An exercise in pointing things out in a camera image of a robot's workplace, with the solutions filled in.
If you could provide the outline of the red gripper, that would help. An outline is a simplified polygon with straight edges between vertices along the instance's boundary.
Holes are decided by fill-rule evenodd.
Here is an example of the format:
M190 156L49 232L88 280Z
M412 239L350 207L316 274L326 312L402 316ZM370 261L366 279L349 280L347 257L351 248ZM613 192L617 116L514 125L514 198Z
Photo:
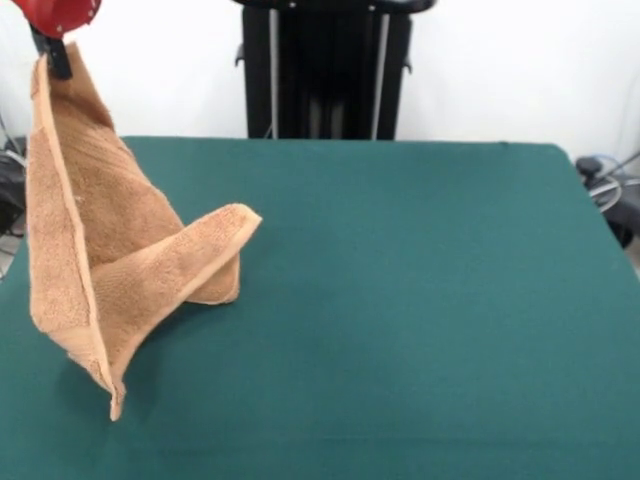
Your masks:
M39 56L48 55L49 66L58 79L71 79L72 69L65 34L90 24L99 12L101 0L13 0L31 30Z

